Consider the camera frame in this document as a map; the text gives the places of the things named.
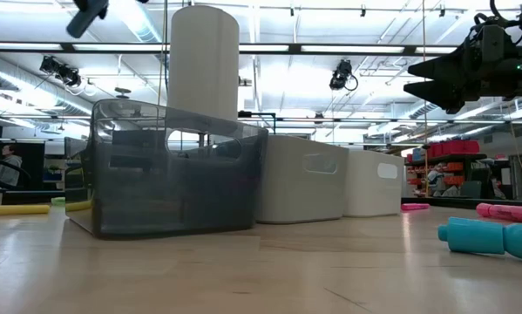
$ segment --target teal marker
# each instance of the teal marker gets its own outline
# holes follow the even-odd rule
[[[496,222],[451,217],[438,226],[438,238],[455,252],[509,254],[522,258],[522,223],[504,226]]]

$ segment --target transparent plastic bin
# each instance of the transparent plastic bin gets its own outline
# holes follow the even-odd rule
[[[176,133],[198,140],[174,140]],[[238,122],[101,100],[85,149],[65,148],[81,160],[81,169],[66,175],[67,215],[102,238],[248,229],[267,137],[267,130]]]

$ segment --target pink marker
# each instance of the pink marker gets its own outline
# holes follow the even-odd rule
[[[476,207],[476,210],[482,217],[493,217],[511,222],[522,222],[522,206],[481,203]]]
[[[402,204],[402,211],[427,209],[429,204]]]

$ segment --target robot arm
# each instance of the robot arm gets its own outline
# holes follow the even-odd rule
[[[475,16],[476,25],[455,51],[410,66],[408,73],[433,80],[407,84],[404,91],[440,106],[447,113],[457,113],[465,101],[482,96],[507,99],[522,96],[522,47],[517,46],[521,39],[513,43],[505,32],[513,26],[522,30],[522,14],[518,21],[505,20],[493,0],[491,10],[494,17]]]
[[[137,0],[147,3],[148,0]],[[107,14],[109,0],[73,0],[78,7],[78,13],[67,25],[67,32],[74,38],[81,38],[96,17],[104,19]]]

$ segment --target white plastic bin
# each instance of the white plastic bin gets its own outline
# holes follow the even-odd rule
[[[403,158],[350,151],[345,216],[395,215],[402,205]]]
[[[291,136],[268,137],[257,222],[339,219],[346,208],[348,150]]]

